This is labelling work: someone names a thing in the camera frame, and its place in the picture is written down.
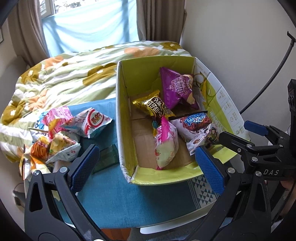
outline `comforter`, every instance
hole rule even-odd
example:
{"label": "comforter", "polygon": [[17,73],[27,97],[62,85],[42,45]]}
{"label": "comforter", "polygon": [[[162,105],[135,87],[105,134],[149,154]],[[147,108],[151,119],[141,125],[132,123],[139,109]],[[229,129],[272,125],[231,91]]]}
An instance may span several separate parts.
{"label": "comforter", "polygon": [[120,60],[146,56],[190,56],[174,42],[132,42],[46,59],[22,74],[0,119],[0,147],[11,162],[29,147],[38,117],[51,108],[116,97]]}

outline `open cardboard box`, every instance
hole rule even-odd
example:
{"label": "open cardboard box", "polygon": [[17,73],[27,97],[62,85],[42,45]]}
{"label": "open cardboard box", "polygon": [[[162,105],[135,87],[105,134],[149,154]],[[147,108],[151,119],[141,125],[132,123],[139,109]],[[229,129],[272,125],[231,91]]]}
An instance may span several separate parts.
{"label": "open cardboard box", "polygon": [[[152,119],[131,103],[156,89],[162,93],[159,68],[163,66],[181,74],[194,75],[194,83],[200,86],[204,96],[204,108],[219,132],[228,131],[250,139],[233,101],[217,78],[197,58],[153,56],[120,61],[116,84],[116,125],[120,166],[129,183],[161,185],[185,181],[202,174],[195,162],[195,155],[190,156],[180,137],[179,150],[172,162],[164,170],[156,170]],[[196,112],[181,104],[172,111],[177,116]],[[236,155],[220,145],[215,145],[210,152],[222,163]]]}

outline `window frame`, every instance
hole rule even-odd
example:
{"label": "window frame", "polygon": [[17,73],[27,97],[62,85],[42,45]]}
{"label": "window frame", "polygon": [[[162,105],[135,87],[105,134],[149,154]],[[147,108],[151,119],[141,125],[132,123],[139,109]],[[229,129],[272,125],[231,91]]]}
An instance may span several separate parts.
{"label": "window frame", "polygon": [[44,0],[45,2],[45,10],[46,12],[41,15],[41,18],[46,18],[48,16],[52,16],[56,13],[54,7],[54,0]]}

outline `blue tablecloth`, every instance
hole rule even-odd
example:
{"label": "blue tablecloth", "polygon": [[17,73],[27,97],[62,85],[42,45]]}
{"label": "blue tablecloth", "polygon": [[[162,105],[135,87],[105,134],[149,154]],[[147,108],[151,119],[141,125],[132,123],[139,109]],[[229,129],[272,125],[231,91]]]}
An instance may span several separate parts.
{"label": "blue tablecloth", "polygon": [[[93,107],[114,119],[96,139],[81,139],[82,149],[96,144],[102,150],[117,145],[115,99],[69,106],[72,115]],[[77,198],[100,228],[148,226],[165,222],[202,208],[216,199],[203,176],[160,186],[128,184],[120,166],[91,175]],[[71,222],[62,203],[57,202],[65,222]]]}

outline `curtain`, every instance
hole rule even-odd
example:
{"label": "curtain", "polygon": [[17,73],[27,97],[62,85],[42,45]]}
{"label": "curtain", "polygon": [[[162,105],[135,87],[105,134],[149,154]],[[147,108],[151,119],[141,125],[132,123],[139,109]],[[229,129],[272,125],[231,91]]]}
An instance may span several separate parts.
{"label": "curtain", "polygon": [[186,19],[185,0],[137,0],[140,40],[180,42]]}
{"label": "curtain", "polygon": [[39,0],[20,0],[8,16],[8,25],[17,56],[30,66],[48,58]]}
{"label": "curtain", "polygon": [[49,56],[139,41],[136,13],[136,0],[99,0],[43,18]]}

